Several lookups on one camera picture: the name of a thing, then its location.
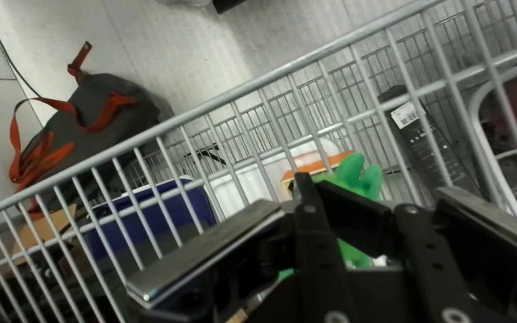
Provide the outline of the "cardboard box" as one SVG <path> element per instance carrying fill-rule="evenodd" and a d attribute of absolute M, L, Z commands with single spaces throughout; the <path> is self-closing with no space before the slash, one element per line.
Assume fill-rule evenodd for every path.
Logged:
<path fill-rule="evenodd" d="M 67 227 L 67 225 L 70 225 L 70 222 L 66 218 L 66 213 L 64 210 L 55 211 L 50 215 L 50 217 L 52 223 L 55 225 L 55 228 L 59 233 L 61 233 L 61 231 L 65 227 Z M 37 233 L 37 235 L 39 235 L 43 243 L 46 243 L 47 241 L 55 238 L 55 233 L 53 233 L 49 223 L 45 218 L 36 219 L 32 222 L 35 232 Z M 26 250 L 38 245 L 37 240 L 35 239 L 33 232 L 31 231 L 27 223 L 25 223 L 25 225 L 23 225 L 23 227 L 21 227 L 21 229 L 18 231 L 18 236 L 20 238 L 21 243 L 23 244 L 23 247 Z M 75 237 L 72 237 L 66 241 L 66 246 L 68 247 L 68 249 L 78 248 L 80 247 L 80 243 Z M 52 259 L 54 259 L 55 261 L 58 261 L 61 258 L 63 258 L 63 256 L 61 255 L 61 249 L 58 244 L 49 247 L 48 251 L 52 256 Z M 31 259 L 37 265 L 47 265 L 46 259 L 41 251 L 37 251 L 31 254 Z"/>

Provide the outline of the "black box with white label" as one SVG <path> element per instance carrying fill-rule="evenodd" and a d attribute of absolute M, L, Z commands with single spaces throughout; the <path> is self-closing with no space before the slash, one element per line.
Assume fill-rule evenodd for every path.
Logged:
<path fill-rule="evenodd" d="M 419 111 L 424 113 L 427 119 L 452 184 L 480 196 L 482 192 L 472 170 L 472 158 L 463 156 L 461 151 L 463 146 L 457 140 L 449 139 L 441 129 L 442 124 L 435 121 L 431 109 L 423 100 L 419 100 L 418 107 L 415 107 L 412 100 L 407 100 L 404 104 L 386 109 L 384 116 L 396 142 L 408 157 L 421 182 L 431 192 L 446 185 L 419 118 Z"/>

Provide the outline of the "blue plastic container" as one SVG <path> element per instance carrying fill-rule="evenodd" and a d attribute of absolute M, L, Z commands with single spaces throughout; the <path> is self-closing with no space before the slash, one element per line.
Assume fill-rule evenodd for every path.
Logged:
<path fill-rule="evenodd" d="M 165 182 L 156 184 L 156 188 L 158 189 L 158 192 L 164 194 L 177 188 L 177 185 L 174 180 L 167 180 Z M 142 186 L 138 189 L 135 189 L 133 192 L 137 202 L 144 202 L 146 200 L 150 200 L 150 198 L 153 197 L 153 192 L 148 186 Z M 201 223 L 203 229 L 216 225 L 217 220 L 215 218 L 209 196 L 207 195 L 205 189 L 201 186 L 198 186 L 191 190 L 187 190 L 186 193 L 192 204 L 193 211 L 197 215 L 199 223 Z M 176 229 L 179 229 L 188 224 L 193 224 L 191 213 L 189 212 L 189 209 L 180 194 L 170 197 L 168 200 L 164 200 L 163 203 L 166 207 L 166 210 L 170 214 L 170 218 L 172 219 Z M 113 205 L 118 212 L 121 212 L 127 207 L 131 207 L 133 204 L 127 195 L 123 195 L 121 197 L 115 198 L 113 200 Z M 103 202 L 102 204 L 94 206 L 92 210 L 94 211 L 97 219 L 103 219 L 108 215 L 111 215 L 111 210 L 107 202 Z M 146 223 L 149 225 L 155 237 L 170 233 L 170 227 L 166 222 L 163 212 L 158 204 L 146 207 L 142 210 L 142 213 L 145 217 Z M 141 219 L 137 213 L 121 215 L 121 220 L 133 243 L 140 244 L 150 241 L 144 225 L 142 224 Z M 121 229 L 117 225 L 116 221 L 102 224 L 101 227 L 104 235 L 106 236 L 106 241 L 111 246 L 113 252 L 122 251 L 123 248 L 127 247 L 127 242 L 125 241 L 123 233 L 121 232 Z M 85 238 L 95 260 L 102 260 L 107 257 L 108 254 L 106 248 L 104 247 L 96 230 L 91 230 L 85 233 Z"/>

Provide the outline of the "black object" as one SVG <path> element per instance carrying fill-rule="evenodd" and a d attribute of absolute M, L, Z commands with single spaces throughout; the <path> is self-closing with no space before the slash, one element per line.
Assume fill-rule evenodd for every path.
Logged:
<path fill-rule="evenodd" d="M 223 14 L 246 1 L 247 0 L 212 0 L 212 4 L 218 14 Z"/>

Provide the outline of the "white plastic container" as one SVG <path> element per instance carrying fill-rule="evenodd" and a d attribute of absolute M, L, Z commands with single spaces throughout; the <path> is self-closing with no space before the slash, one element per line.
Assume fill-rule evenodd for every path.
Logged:
<path fill-rule="evenodd" d="M 320 139 L 320 144 L 328 157 L 338 155 L 344 151 L 329 139 Z M 294 158 L 296 166 L 298 166 L 299 162 L 295 159 L 300 155 L 310 152 L 320 155 L 314 141 L 308 141 L 297 147 L 290 148 L 289 151 Z M 235 171 L 244 196 L 246 196 L 250 204 L 260 199 L 282 201 L 280 181 L 283 174 L 291 169 L 291 164 L 284 153 L 269 156 L 261 160 L 261 163 L 265 168 L 264 175 L 261 173 L 257 163 L 252 163 Z M 218 205 L 221 207 L 225 218 L 231 217 L 245 207 L 241 193 L 230 174 L 227 173 L 227 175 L 211 180 L 210 187 L 217 197 Z"/>

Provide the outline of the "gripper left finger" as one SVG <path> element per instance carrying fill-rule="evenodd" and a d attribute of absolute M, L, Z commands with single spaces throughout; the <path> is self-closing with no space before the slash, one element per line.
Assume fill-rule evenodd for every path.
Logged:
<path fill-rule="evenodd" d="M 259 200 L 133 275 L 138 323 L 224 323 L 262 290 L 245 323 L 359 323 L 329 216 L 353 192 L 295 176 L 292 211 Z"/>

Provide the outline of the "green plastic toy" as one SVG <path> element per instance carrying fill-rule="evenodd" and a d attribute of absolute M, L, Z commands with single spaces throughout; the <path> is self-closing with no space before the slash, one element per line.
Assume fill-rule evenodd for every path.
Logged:
<path fill-rule="evenodd" d="M 314 182 L 326 182 L 368 200 L 377 201 L 382 186 L 382 170 L 378 166 L 364 166 L 365 157 L 360 153 L 347 156 L 337 170 L 330 175 L 314 176 Z M 293 269 L 279 272 L 278 280 L 290 278 L 294 274 L 305 274 L 319 265 L 322 270 L 359 267 L 369 268 L 372 258 L 349 244 L 337 239 L 330 232 L 298 232 L 296 234 L 296 264 Z"/>

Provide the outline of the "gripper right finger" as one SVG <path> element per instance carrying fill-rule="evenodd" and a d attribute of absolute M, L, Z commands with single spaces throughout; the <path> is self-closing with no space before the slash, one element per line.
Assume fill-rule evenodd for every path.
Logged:
<path fill-rule="evenodd" d="M 428 323 L 517 323 L 517 219 L 458 187 L 433 210 L 388 207 L 316 184 L 332 229 L 372 256 L 399 261 Z"/>

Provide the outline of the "white tubular frame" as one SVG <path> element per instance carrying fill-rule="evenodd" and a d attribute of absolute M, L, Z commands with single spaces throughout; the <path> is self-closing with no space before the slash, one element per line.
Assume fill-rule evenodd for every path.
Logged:
<path fill-rule="evenodd" d="M 499 76 L 503 88 L 505 82 L 516 76 L 517 64 Z M 507 121 L 509 138 L 513 143 L 493 141 L 490 129 L 484 127 L 488 121 L 482 114 L 482 101 L 492 90 L 501 104 L 496 86 L 492 82 L 486 82 L 475 92 L 468 106 L 472 134 L 476 140 L 479 182 L 487 199 L 496 202 L 502 209 L 517 217 L 517 123 L 513 111 L 511 116 L 506 116 L 502 112 Z M 505 100 L 511 108 L 506 94 Z"/>

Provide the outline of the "orange wooden box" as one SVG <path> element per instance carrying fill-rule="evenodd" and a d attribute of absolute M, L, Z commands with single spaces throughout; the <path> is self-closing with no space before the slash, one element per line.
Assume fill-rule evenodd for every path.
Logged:
<path fill-rule="evenodd" d="M 339 164 L 342 163 L 347 156 L 353 155 L 354 151 L 349 150 L 338 155 L 332 155 L 327 157 L 324 162 L 320 155 L 314 152 L 305 153 L 300 155 L 296 161 L 298 161 L 297 170 L 298 172 L 309 173 L 312 176 L 326 175 L 328 170 L 326 166 L 330 166 L 332 171 L 335 171 Z M 281 177 L 281 188 L 282 188 L 282 201 L 288 201 L 293 198 L 294 186 L 295 186 L 295 172 L 292 169 L 286 171 Z"/>

